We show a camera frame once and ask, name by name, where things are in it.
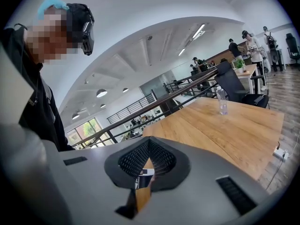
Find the chair headrest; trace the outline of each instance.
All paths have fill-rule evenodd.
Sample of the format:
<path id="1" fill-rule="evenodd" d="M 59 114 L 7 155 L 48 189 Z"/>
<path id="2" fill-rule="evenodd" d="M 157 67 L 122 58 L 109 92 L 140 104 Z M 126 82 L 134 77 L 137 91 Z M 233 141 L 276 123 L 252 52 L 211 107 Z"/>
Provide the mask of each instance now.
<path id="1" fill-rule="evenodd" d="M 217 65 L 217 71 L 219 72 L 219 75 L 226 73 L 230 69 L 231 65 L 228 61 L 221 62 L 219 65 Z"/>
<path id="2" fill-rule="evenodd" d="M 292 36 L 292 34 L 291 33 L 287 33 L 286 34 L 286 38 L 292 38 L 293 36 Z"/>

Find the person in white shirt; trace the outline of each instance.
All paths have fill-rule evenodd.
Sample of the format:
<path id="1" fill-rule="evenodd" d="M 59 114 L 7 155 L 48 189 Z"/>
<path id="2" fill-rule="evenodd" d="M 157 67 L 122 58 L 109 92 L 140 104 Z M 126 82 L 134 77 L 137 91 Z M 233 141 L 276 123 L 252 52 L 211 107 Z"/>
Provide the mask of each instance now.
<path id="1" fill-rule="evenodd" d="M 271 32 L 268 31 L 268 28 L 266 26 L 263 27 L 263 30 L 264 30 L 264 36 L 263 36 L 263 39 L 264 39 L 264 42 L 266 45 L 268 45 L 269 47 L 269 50 L 270 50 L 270 46 L 269 46 L 269 43 L 268 43 L 268 36 L 271 36 L 274 40 L 274 43 L 275 43 L 275 47 L 276 47 L 276 51 L 277 51 L 277 54 L 278 54 L 278 66 L 279 66 L 279 69 L 281 72 L 283 72 L 283 66 L 282 66 L 282 61 L 281 61 L 281 55 L 280 55 L 280 51 L 279 51 L 279 46 L 277 44 L 277 40 L 274 38 L 274 35 L 271 34 Z M 277 65 L 275 62 L 273 62 L 273 69 L 274 69 L 274 72 L 277 72 Z"/>
<path id="2" fill-rule="evenodd" d="M 259 41 L 255 37 L 251 37 L 251 35 L 247 31 L 242 31 L 242 38 L 247 39 L 246 46 L 248 50 L 248 54 L 251 55 L 252 64 L 256 64 L 259 69 L 261 75 L 263 73 L 263 57 L 262 57 L 262 46 Z M 266 82 L 264 77 L 262 78 L 263 86 L 261 87 L 261 91 L 265 91 L 267 89 Z"/>

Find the white power outlet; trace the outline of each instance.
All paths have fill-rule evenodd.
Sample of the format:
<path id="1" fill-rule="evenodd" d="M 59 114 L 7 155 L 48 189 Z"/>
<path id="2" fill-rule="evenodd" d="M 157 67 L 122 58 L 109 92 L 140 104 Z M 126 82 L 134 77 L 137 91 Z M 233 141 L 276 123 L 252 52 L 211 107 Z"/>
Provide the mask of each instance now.
<path id="1" fill-rule="evenodd" d="M 285 157 L 283 158 L 283 161 L 285 162 L 287 160 L 287 158 L 289 157 L 289 153 L 286 150 L 283 150 L 282 148 L 277 149 L 277 147 L 276 147 L 273 152 L 273 155 L 279 159 L 282 159 L 284 154 L 285 154 Z"/>

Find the plastic water bottle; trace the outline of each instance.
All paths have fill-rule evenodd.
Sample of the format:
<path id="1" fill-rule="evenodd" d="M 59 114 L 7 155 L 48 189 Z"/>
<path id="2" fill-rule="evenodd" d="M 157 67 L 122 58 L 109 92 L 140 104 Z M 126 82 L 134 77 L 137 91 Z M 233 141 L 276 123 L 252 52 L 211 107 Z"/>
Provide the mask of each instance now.
<path id="1" fill-rule="evenodd" d="M 224 89 L 222 89 L 220 86 L 217 86 L 217 99 L 220 103 L 220 113 L 222 115 L 228 114 L 225 92 Z"/>

